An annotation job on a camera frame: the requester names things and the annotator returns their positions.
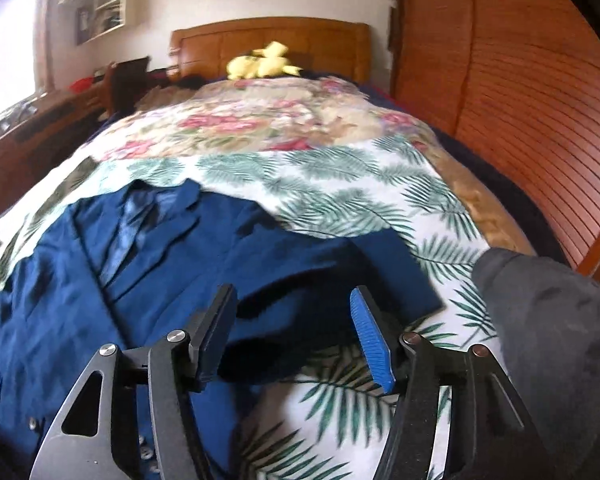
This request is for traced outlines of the dark grey garment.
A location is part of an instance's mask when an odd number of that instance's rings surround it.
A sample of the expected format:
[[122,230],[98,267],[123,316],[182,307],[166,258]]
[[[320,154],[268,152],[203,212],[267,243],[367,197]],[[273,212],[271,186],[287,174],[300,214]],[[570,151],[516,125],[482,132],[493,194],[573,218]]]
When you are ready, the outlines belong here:
[[600,479],[600,284],[503,248],[484,252],[471,278],[556,466],[570,479]]

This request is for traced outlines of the wooden louvred wardrobe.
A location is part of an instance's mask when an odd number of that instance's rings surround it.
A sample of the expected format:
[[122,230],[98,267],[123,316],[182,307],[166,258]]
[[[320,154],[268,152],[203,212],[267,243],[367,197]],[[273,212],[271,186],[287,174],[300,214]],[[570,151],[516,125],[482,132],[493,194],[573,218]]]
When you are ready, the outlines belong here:
[[402,0],[394,97],[542,211],[600,276],[600,40],[570,0]]

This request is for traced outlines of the yellow plush toy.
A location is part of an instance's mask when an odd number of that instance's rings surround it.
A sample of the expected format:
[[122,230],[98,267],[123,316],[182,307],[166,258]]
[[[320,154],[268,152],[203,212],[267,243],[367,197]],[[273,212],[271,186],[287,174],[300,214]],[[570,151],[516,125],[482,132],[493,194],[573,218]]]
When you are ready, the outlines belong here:
[[288,48],[272,41],[263,49],[254,49],[250,54],[233,58],[226,66],[229,80],[270,78],[301,75],[302,68],[294,66],[286,58]]

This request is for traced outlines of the wooden desk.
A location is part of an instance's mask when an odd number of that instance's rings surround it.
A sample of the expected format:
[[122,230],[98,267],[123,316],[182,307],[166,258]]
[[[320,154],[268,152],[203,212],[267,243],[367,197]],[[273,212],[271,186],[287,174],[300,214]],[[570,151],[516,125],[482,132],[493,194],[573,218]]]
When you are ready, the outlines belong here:
[[0,215],[97,129],[102,86],[68,92],[0,139]]

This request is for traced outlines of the red bowl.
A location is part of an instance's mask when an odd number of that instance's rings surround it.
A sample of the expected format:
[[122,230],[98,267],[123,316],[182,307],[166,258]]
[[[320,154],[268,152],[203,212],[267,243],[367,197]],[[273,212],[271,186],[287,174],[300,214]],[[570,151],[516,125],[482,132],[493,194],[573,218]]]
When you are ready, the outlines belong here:
[[93,87],[94,84],[94,77],[93,76],[89,76],[89,77],[84,77],[84,78],[80,78],[77,79],[76,81],[73,81],[72,84],[70,84],[69,89],[76,94],[85,92],[88,89],[91,89]]

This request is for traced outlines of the wooden chair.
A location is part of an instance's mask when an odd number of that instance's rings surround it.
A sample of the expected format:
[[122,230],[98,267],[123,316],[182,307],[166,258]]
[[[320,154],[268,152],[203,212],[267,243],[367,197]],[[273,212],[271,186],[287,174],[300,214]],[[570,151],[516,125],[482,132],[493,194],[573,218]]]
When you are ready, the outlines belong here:
[[150,57],[145,56],[124,62],[113,62],[107,67],[102,81],[104,84],[102,100],[110,116],[118,113],[129,115],[135,110],[136,101],[147,90],[149,61]]

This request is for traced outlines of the navy blue suit jacket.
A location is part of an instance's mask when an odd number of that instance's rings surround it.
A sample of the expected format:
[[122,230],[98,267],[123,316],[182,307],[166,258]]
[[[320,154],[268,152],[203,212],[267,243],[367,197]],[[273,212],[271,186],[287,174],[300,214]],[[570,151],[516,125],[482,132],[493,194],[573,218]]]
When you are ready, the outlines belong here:
[[294,374],[316,350],[355,341],[355,287],[403,325],[441,306],[390,229],[321,240],[189,180],[174,188],[137,180],[84,198],[0,289],[0,479],[27,477],[100,346],[154,344],[208,307],[223,284],[236,289],[236,320],[218,379],[194,400],[219,479],[236,477],[238,426],[260,385]]

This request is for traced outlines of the palm leaf bed sheet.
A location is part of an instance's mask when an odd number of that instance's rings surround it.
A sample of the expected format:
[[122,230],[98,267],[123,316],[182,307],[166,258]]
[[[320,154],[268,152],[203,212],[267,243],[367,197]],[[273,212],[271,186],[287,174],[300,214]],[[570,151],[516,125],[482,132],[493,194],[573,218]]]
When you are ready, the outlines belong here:
[[[466,350],[500,342],[470,274],[486,239],[431,160],[402,138],[313,151],[97,160],[79,150],[0,220],[0,286],[65,208],[135,179],[187,179],[254,200],[282,226],[326,238],[396,230],[442,299],[417,322],[433,344]],[[353,347],[317,352],[268,388],[249,423],[245,479],[365,479],[378,463],[394,410]]]

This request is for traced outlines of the floral quilt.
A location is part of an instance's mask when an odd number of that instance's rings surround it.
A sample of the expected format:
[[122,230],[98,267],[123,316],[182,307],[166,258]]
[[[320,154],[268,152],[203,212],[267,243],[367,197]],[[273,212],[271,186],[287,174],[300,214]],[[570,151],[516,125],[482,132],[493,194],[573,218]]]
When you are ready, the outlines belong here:
[[383,136],[437,142],[421,120],[335,76],[153,88],[88,144],[96,160],[300,151]]

